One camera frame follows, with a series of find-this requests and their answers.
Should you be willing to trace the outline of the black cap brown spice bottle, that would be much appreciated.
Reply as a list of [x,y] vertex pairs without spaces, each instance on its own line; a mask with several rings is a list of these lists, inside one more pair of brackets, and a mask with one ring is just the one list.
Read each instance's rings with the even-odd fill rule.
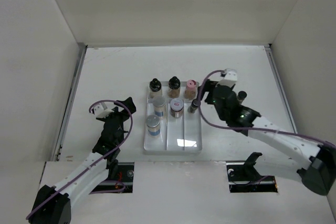
[[168,82],[168,96],[178,98],[180,96],[181,82],[177,76],[173,76]]

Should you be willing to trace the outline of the blue label silver lid jar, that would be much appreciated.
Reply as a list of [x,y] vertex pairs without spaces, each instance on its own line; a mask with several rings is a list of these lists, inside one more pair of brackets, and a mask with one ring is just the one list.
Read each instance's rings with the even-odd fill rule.
[[154,114],[159,118],[166,117],[166,99],[161,96],[155,96],[153,98],[153,107],[154,107]]

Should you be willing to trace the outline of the black cap white spice bottle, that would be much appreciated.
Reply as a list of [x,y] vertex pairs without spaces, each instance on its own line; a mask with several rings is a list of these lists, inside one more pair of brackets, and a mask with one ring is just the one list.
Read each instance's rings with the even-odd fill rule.
[[153,78],[149,83],[149,96],[150,98],[154,98],[156,96],[162,95],[162,84],[157,78]]

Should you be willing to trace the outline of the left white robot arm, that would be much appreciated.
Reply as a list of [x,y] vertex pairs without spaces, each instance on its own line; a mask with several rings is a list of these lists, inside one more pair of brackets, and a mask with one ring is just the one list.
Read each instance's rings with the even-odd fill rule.
[[29,223],[70,223],[71,210],[83,197],[89,195],[102,181],[113,181],[118,175],[117,156],[121,145],[130,136],[126,121],[133,122],[136,106],[131,97],[123,101],[100,100],[89,107],[89,113],[103,122],[97,143],[85,160],[58,183],[41,187],[33,208],[26,217]]

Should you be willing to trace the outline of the small dark slim bottle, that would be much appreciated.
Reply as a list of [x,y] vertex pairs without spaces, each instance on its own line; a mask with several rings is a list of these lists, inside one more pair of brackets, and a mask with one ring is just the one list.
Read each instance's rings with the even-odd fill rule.
[[188,108],[188,112],[195,113],[197,109],[200,107],[200,105],[201,105],[201,102],[198,99],[194,99]]

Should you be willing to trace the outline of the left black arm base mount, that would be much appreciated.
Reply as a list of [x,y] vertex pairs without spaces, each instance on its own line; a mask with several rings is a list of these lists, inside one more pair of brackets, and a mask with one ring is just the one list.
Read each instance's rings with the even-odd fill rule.
[[120,164],[116,158],[107,160],[108,177],[107,180],[122,182],[125,177],[125,166]]

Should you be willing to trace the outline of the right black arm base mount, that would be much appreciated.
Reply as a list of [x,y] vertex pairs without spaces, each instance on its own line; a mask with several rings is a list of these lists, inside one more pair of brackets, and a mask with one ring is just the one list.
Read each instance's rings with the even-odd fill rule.
[[261,156],[262,153],[253,152],[242,165],[238,165],[236,172],[236,178],[238,181],[249,181],[251,183],[261,179],[261,175],[254,167],[256,165],[257,159]]

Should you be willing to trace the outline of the red label silver lid jar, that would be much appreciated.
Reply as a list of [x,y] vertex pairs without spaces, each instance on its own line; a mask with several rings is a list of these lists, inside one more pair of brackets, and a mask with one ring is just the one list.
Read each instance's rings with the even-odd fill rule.
[[184,111],[184,101],[179,98],[174,98],[170,102],[170,114],[174,118],[180,118]]

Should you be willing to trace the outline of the pink cap spice bottle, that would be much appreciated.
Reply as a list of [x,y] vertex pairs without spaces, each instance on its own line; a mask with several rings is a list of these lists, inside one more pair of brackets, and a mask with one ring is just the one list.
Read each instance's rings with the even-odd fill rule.
[[196,97],[196,81],[195,80],[188,80],[186,82],[186,87],[184,91],[184,98],[187,100],[193,100]]

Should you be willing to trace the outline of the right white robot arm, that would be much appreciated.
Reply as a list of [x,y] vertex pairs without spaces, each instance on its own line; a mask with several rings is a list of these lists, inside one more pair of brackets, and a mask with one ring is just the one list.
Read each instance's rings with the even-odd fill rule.
[[310,191],[326,196],[335,183],[335,145],[284,131],[259,112],[242,105],[233,87],[206,79],[198,89],[199,101],[213,105],[225,130],[254,138],[284,153],[297,164],[296,173]]

